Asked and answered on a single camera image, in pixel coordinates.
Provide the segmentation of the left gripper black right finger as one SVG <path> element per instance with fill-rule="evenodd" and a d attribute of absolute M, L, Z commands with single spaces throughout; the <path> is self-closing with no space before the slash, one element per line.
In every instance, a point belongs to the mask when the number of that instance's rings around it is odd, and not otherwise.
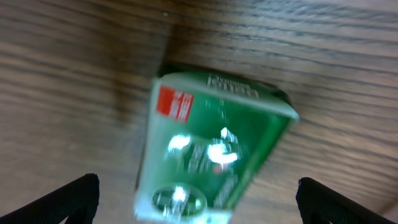
<path fill-rule="evenodd" d="M 303 224 L 395 224 L 309 177 L 295 198 Z"/>

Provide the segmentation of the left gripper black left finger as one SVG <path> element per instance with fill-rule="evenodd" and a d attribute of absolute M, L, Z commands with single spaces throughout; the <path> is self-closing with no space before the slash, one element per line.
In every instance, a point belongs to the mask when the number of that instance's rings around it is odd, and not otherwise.
<path fill-rule="evenodd" d="M 1 217 L 10 224 L 92 224 L 100 199 L 100 181 L 86 174 L 73 182 Z"/>

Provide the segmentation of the green soap bar package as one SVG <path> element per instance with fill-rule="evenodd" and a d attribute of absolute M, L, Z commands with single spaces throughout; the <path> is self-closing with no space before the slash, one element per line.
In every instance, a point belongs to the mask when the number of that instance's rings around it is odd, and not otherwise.
<path fill-rule="evenodd" d="M 228 223 L 299 115 L 275 85 L 165 63 L 154 78 L 134 199 L 139 220 Z"/>

